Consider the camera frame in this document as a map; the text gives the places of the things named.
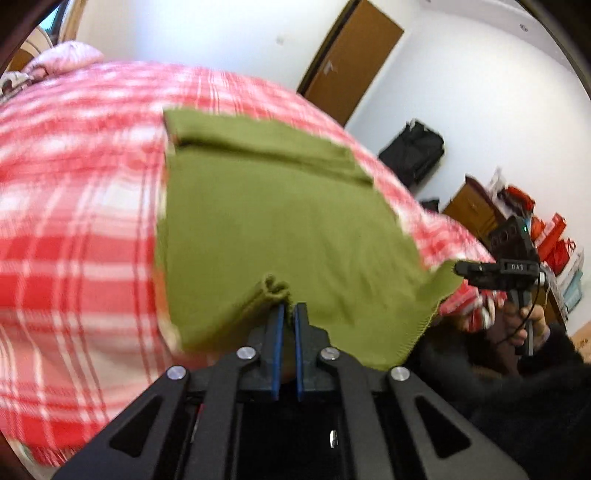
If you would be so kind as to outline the person's right hand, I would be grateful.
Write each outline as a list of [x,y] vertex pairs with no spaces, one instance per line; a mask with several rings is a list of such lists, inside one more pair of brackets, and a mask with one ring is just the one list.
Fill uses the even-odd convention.
[[544,307],[535,304],[518,308],[507,301],[502,309],[504,337],[499,345],[509,344],[515,348],[523,347],[527,341],[533,348],[530,360],[542,360],[544,347],[551,337],[551,329],[546,322]]

